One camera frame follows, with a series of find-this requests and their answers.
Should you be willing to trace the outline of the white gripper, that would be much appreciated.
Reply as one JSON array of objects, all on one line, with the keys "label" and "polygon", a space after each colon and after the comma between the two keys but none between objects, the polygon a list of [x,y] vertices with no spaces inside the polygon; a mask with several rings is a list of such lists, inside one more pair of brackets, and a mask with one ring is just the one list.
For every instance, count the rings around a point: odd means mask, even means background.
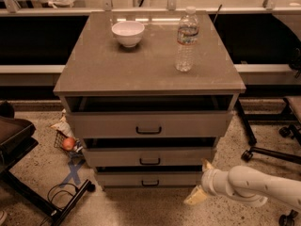
[{"label": "white gripper", "polygon": [[201,178],[201,186],[196,186],[191,193],[183,201],[187,205],[196,205],[204,202],[208,195],[216,196],[232,196],[234,193],[231,186],[227,171],[214,169],[214,166],[207,160],[202,159],[202,171],[204,172]]}]

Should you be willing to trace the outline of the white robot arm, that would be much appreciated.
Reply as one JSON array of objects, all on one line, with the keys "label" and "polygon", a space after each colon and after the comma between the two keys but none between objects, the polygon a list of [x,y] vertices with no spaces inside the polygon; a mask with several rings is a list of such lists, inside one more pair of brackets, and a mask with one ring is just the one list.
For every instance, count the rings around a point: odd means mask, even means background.
[{"label": "white robot arm", "polygon": [[235,166],[228,171],[216,169],[202,160],[200,183],[184,200],[188,205],[204,202],[210,196],[225,196],[252,207],[263,206],[274,199],[297,212],[301,211],[301,182],[265,174],[246,166]]}]

